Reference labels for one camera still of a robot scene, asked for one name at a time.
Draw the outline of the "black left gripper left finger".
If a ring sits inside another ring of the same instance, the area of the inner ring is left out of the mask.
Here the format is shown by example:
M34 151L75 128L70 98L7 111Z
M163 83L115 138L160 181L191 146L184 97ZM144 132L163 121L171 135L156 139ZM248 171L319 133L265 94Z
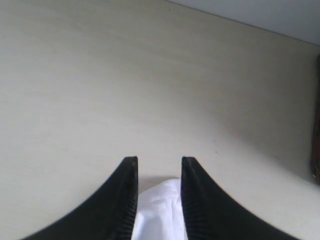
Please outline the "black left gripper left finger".
M130 240L138 206L138 158L125 157L101 187L28 240Z

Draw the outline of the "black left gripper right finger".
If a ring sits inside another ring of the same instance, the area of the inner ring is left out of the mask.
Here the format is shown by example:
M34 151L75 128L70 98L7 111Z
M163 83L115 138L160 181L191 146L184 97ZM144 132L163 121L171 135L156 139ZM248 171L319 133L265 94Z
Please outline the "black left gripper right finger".
M181 206L190 240L310 240L313 185L259 163L221 174L192 156L181 159Z

